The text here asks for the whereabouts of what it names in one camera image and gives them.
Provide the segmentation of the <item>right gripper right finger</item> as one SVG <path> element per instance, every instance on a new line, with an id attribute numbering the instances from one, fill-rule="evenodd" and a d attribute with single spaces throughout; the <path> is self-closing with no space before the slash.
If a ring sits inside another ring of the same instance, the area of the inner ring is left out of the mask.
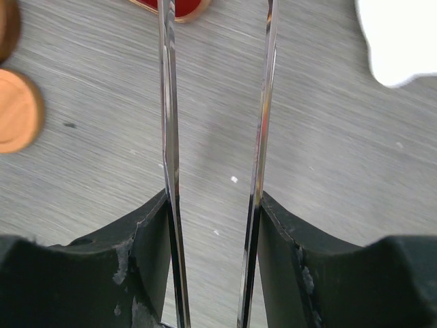
<path id="1" fill-rule="evenodd" d="M 436 237 L 360 247 L 261 207 L 258 260 L 269 327 L 435 327 Z"/>

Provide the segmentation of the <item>metal serving tongs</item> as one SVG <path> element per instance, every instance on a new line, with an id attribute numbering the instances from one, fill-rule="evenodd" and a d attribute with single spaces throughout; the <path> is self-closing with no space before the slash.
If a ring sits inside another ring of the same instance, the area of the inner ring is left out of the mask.
<path id="1" fill-rule="evenodd" d="M 238 327 L 249 327 L 251 319 L 270 106 L 277 55 L 278 17 L 278 1 L 269 1 L 266 20 L 262 92 L 242 261 L 242 278 L 237 319 Z M 188 302 L 182 221 L 180 216 L 178 99 L 174 23 L 175 1 L 159 1 L 158 26 L 163 167 L 166 182 L 165 189 L 167 194 L 167 216 L 169 220 L 175 308 L 178 326 L 190 327 L 191 316 Z"/>

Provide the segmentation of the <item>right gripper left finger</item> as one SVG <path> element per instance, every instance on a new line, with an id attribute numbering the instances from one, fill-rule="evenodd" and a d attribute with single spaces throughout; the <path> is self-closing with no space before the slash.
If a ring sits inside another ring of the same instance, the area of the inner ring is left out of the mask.
<path id="1" fill-rule="evenodd" d="M 159 327 L 170 244 L 164 191 L 69 245 L 1 237 L 2 327 Z"/>

